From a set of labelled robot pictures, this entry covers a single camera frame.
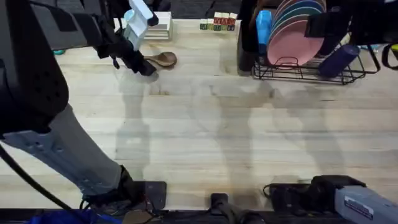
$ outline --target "white label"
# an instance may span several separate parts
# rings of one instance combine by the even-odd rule
[[[363,203],[350,198],[349,196],[344,196],[344,205],[355,212],[360,213],[366,218],[373,220],[374,210],[371,207],[364,205]]]

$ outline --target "blue cup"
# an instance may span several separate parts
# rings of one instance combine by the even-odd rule
[[[267,44],[272,27],[272,14],[268,10],[261,10],[256,18],[257,37],[259,39],[259,53],[267,53]]]

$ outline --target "wood grain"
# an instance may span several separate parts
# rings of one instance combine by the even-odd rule
[[[166,181],[167,208],[205,208],[212,192],[264,208],[263,185],[318,174],[351,175],[398,202],[396,72],[347,86],[253,80],[237,74],[236,32],[200,30],[199,20],[175,20],[174,32],[171,42],[142,46],[146,55],[178,57],[174,69],[149,78],[114,69],[90,48],[57,56],[83,127],[133,179]],[[7,150],[77,207],[75,186]],[[0,197],[0,207],[56,207],[3,162]]]

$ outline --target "black wire dish rack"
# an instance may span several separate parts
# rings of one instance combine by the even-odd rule
[[[273,80],[301,80],[307,82],[323,82],[323,83],[339,83],[346,85],[355,82],[359,78],[364,78],[367,74],[375,74],[380,71],[380,63],[371,48],[367,45],[367,49],[362,49],[360,55],[348,65],[338,76],[333,78],[325,78],[319,75],[319,65],[327,58],[313,58],[306,64],[298,65],[298,59],[294,57],[283,57],[278,59],[275,64],[267,63],[265,57],[257,57],[252,68],[252,76],[254,78],[273,79]],[[365,69],[363,57],[367,57],[373,61],[375,70],[369,71]],[[279,60],[289,58],[297,61],[297,63],[289,63],[288,65],[279,65]]]

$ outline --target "wooden spoon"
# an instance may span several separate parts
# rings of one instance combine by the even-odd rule
[[[173,52],[162,52],[158,55],[144,56],[144,59],[153,61],[161,67],[171,67],[177,63],[177,56]]]

